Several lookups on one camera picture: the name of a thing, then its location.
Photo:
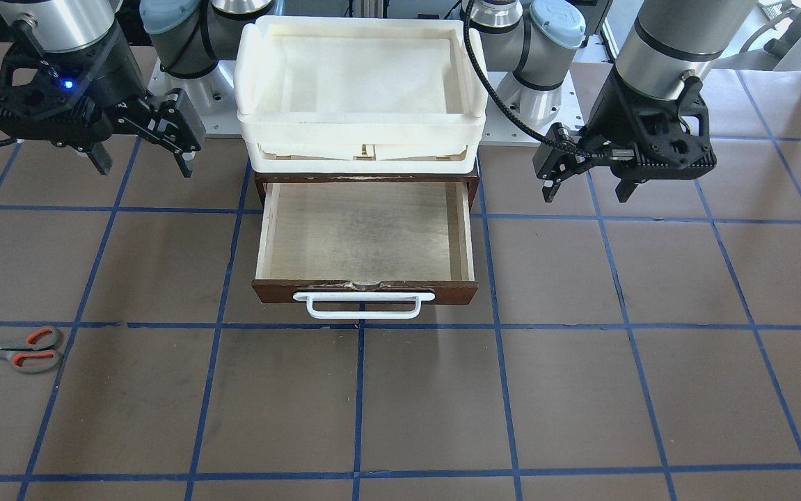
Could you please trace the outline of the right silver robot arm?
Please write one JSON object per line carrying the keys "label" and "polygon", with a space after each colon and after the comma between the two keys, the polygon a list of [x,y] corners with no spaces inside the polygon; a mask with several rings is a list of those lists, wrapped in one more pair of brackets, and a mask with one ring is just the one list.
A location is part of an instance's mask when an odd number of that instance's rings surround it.
{"label": "right silver robot arm", "polygon": [[143,29],[169,88],[147,88],[129,41],[107,1],[0,1],[15,36],[0,70],[0,130],[45,141],[111,169],[104,142],[138,136],[170,152],[191,177],[202,149],[203,117],[234,101],[225,62],[242,29],[279,1],[143,1]]}

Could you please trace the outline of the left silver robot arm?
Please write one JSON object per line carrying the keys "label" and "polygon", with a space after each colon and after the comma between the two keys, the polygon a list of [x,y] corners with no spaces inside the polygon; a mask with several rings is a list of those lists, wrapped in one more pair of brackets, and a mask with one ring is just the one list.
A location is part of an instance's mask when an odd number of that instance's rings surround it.
{"label": "left silver robot arm", "polygon": [[556,121],[590,20],[569,1],[463,1],[465,50],[498,110],[539,143],[533,165],[552,202],[594,167],[626,202],[651,180],[696,180],[716,166],[701,90],[750,1],[645,1],[578,136]]}

